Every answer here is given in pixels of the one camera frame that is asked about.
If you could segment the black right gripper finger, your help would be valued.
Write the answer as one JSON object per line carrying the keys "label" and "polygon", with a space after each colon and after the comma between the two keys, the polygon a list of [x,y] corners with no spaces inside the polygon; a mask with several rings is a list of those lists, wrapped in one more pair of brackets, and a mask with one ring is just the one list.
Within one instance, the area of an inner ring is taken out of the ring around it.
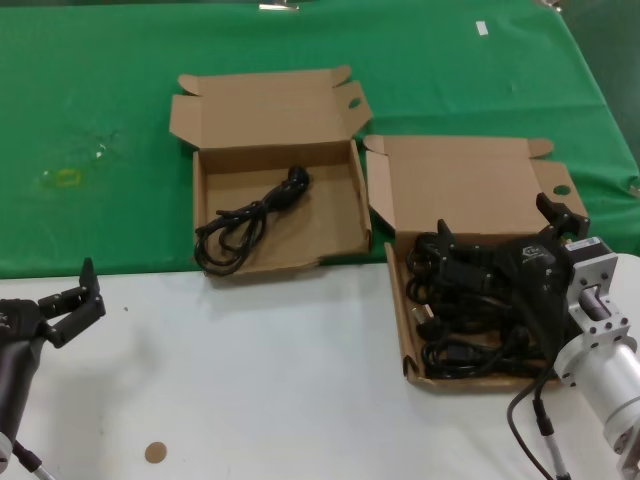
{"label": "black right gripper finger", "polygon": [[494,285],[495,248],[459,243],[443,219],[438,220],[440,276],[469,290],[490,290]]}
{"label": "black right gripper finger", "polygon": [[537,195],[537,209],[548,222],[537,240],[545,245],[565,245],[587,238],[588,218],[574,213],[561,202],[552,201],[546,194]]}

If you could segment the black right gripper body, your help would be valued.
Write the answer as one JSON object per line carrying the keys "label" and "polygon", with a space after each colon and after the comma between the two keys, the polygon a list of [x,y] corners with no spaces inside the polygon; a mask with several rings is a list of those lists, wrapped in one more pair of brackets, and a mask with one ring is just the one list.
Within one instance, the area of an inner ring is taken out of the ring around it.
{"label": "black right gripper body", "polygon": [[494,265],[506,277],[513,305],[566,305],[569,273],[560,237],[535,234],[495,246]]}

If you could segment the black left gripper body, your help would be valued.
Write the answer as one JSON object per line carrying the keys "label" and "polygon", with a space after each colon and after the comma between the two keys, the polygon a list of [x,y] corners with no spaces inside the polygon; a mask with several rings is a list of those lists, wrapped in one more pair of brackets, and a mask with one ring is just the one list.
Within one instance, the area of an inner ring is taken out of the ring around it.
{"label": "black left gripper body", "polygon": [[1,344],[32,340],[44,335],[45,318],[33,300],[1,301]]}

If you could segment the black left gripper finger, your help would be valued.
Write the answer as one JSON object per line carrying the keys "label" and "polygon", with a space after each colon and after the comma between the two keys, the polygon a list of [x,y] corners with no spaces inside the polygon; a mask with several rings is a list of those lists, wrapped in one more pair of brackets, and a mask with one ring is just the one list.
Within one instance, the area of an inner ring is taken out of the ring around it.
{"label": "black left gripper finger", "polygon": [[104,315],[102,296],[93,295],[55,325],[49,326],[46,338],[55,348],[62,348]]}
{"label": "black left gripper finger", "polygon": [[84,259],[77,287],[38,301],[41,313],[71,313],[81,307],[98,304],[99,281],[94,270],[93,261],[89,257]]}

